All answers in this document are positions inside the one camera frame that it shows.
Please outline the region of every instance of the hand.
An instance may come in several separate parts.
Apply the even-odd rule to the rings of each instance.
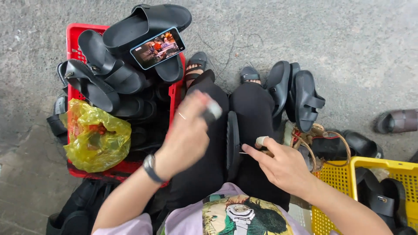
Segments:
[[[163,146],[155,154],[155,172],[162,179],[191,167],[206,152],[208,127],[201,115],[211,100],[196,90],[180,104]]]
[[[274,158],[246,144],[242,145],[242,149],[258,161],[272,184],[306,200],[317,178],[309,172],[302,154],[270,137],[266,137],[262,145],[274,154]]]

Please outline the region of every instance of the red plastic crate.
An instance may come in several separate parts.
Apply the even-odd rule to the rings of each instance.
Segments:
[[[84,63],[87,62],[86,57],[80,50],[78,45],[78,36],[87,29],[92,29],[100,34],[103,34],[104,31],[109,28],[109,26],[101,26],[101,25],[90,25],[90,24],[82,24],[82,23],[72,23],[69,24],[67,27],[67,59],[78,59]],[[185,63],[186,58],[183,53],[180,53],[181,61],[183,62],[183,73],[186,69]],[[170,103],[170,124],[173,120],[175,110],[177,109],[178,105],[181,102],[181,86],[183,84],[183,80],[174,83],[168,89],[169,95],[171,97]],[[71,99],[79,99],[84,100],[85,97],[80,94],[80,92],[74,89],[71,85],[68,85],[68,100]],[[71,163],[70,160],[67,160],[67,168],[71,175],[80,178],[90,178],[90,179],[116,179],[118,181],[124,181],[127,177],[129,177],[133,172],[135,172],[140,166],[142,165],[142,161],[139,162],[130,162],[130,161],[122,161],[118,165],[112,167],[109,170],[97,173],[87,173],[85,171],[79,170],[75,168],[75,166]]]

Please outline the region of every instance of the brown sandal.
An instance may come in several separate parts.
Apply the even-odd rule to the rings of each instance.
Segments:
[[[392,110],[381,114],[375,131],[381,134],[402,133],[418,130],[418,109]]]

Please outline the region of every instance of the yellow plastic crate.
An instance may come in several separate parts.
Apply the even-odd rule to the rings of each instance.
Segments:
[[[333,161],[343,164],[344,161]],[[402,182],[406,192],[406,214],[410,227],[418,231],[418,164],[385,159],[353,157],[348,166],[335,167],[324,164],[321,171],[314,173],[316,177],[357,200],[356,167],[383,168],[389,171],[389,178]],[[312,232],[316,235],[328,235],[337,230],[330,219],[317,207],[312,206]]]

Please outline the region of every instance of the smartphone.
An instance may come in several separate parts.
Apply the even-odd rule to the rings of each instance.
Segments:
[[[142,69],[147,70],[184,51],[186,47],[176,27],[164,31],[130,50]]]

